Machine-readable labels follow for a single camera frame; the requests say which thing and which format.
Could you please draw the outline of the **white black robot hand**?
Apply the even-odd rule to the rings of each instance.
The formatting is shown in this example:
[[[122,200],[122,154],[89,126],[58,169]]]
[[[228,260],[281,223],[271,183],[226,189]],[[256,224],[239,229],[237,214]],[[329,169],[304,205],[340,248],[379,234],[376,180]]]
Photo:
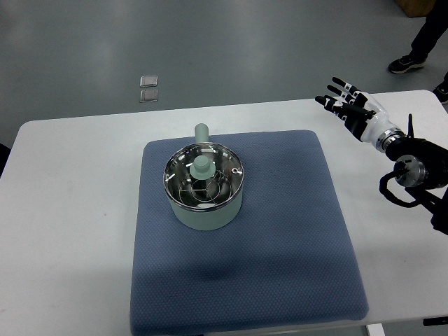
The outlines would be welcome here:
[[[337,77],[332,78],[332,84],[327,89],[334,96],[317,96],[315,101],[337,116],[360,142],[370,143],[384,153],[391,142],[405,136],[371,94]]]

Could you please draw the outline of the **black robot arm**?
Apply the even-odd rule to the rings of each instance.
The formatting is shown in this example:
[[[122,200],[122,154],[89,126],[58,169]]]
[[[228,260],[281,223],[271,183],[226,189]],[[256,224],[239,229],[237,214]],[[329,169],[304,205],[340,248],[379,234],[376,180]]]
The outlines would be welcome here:
[[[438,197],[431,190],[447,187],[447,149],[414,136],[413,117],[408,115],[407,133],[401,129],[386,130],[377,140],[379,150],[394,162],[393,170],[379,181],[380,193],[390,202],[404,208],[423,206],[432,214],[434,230],[447,234],[447,193]],[[389,189],[393,179],[414,198],[406,202]]]

